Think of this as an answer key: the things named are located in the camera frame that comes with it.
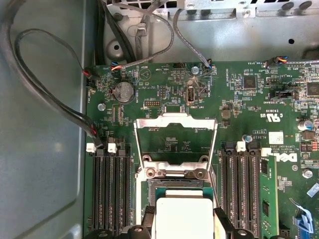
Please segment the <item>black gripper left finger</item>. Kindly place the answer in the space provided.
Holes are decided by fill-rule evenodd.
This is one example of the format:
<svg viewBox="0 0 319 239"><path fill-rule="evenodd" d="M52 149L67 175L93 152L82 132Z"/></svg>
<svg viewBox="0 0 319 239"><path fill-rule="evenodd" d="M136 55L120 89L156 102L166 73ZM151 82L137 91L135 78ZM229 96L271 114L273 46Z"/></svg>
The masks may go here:
<svg viewBox="0 0 319 239"><path fill-rule="evenodd" d="M141 225L126 226L118 236L110 230L98 229L88 233L86 239L151 239L155 214L156 208L147 206Z"/></svg>

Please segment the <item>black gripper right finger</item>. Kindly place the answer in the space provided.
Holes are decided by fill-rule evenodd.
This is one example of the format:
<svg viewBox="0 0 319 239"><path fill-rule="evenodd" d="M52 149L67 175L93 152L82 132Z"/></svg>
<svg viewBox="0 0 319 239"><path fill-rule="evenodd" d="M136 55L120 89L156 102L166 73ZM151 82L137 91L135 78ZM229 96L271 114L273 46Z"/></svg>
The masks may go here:
<svg viewBox="0 0 319 239"><path fill-rule="evenodd" d="M222 208L214 209L214 238L215 239L254 239L254 235L246 229L233 226Z"/></svg>

